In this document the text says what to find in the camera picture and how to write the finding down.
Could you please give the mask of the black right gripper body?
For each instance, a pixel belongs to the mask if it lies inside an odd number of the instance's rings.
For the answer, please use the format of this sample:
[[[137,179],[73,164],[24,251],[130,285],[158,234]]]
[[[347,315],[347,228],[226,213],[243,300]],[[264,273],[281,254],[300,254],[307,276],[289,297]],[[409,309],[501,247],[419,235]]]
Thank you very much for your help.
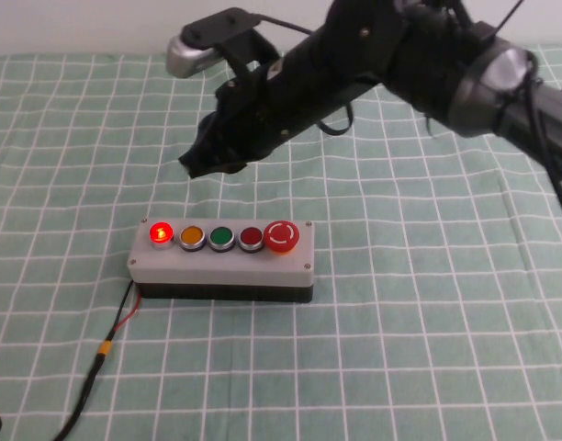
[[[238,77],[233,137],[267,130],[283,144],[326,118],[379,82],[406,27],[401,1],[333,2],[298,46]]]

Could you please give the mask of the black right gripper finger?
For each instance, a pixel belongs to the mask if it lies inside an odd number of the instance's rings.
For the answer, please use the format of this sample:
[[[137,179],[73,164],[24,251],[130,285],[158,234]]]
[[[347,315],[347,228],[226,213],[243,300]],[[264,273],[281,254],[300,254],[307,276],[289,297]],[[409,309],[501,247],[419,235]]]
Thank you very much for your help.
[[[191,148],[178,159],[190,178],[239,172],[239,154],[232,135],[239,117],[239,89],[223,85],[216,99],[216,110],[201,119]]]
[[[238,174],[249,163],[263,160],[282,144],[282,137],[267,130],[263,133],[232,137],[212,126],[202,144],[201,175]]]

